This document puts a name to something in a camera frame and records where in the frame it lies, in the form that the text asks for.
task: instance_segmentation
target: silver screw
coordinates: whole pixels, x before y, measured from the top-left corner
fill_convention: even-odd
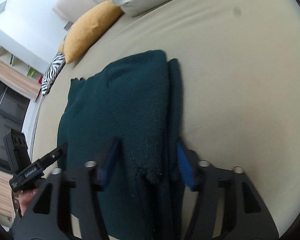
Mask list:
[[[55,168],[55,169],[52,170],[51,174],[57,175],[57,174],[61,173],[61,171],[62,170],[60,168]]]
[[[210,162],[205,161],[205,160],[199,160],[198,164],[200,167],[209,167],[211,165]]]
[[[233,167],[233,171],[234,171],[235,173],[238,173],[238,174],[245,173],[244,168],[242,168],[242,167],[240,167],[240,166],[235,166],[235,167]]]
[[[89,161],[89,162],[86,162],[84,164],[84,166],[86,166],[87,168],[94,167],[94,166],[97,166],[97,162],[95,162],[95,161]]]

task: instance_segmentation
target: striped cushion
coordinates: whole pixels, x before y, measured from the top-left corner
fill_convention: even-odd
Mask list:
[[[58,74],[61,72],[62,68],[66,64],[65,55],[58,53],[52,60],[50,66],[45,72],[42,78],[41,93],[47,95],[56,80]]]

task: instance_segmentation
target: white wall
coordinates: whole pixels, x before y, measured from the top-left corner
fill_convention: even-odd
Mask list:
[[[57,1],[7,0],[0,14],[0,44],[43,73],[66,35],[67,22],[52,10]],[[11,40],[28,52],[22,53]]]

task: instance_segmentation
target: yellow pillow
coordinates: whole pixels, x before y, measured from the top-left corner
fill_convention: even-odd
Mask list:
[[[120,17],[122,10],[104,1],[82,15],[61,42],[58,53],[71,63],[85,53]]]

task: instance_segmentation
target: bed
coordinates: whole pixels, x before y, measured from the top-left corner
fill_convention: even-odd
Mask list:
[[[187,145],[217,167],[244,167],[282,236],[300,213],[298,2],[172,0],[138,17],[123,15],[80,61],[63,68],[45,96],[33,160],[57,146],[71,78],[162,49],[180,62]],[[186,190],[184,228],[195,197]]]

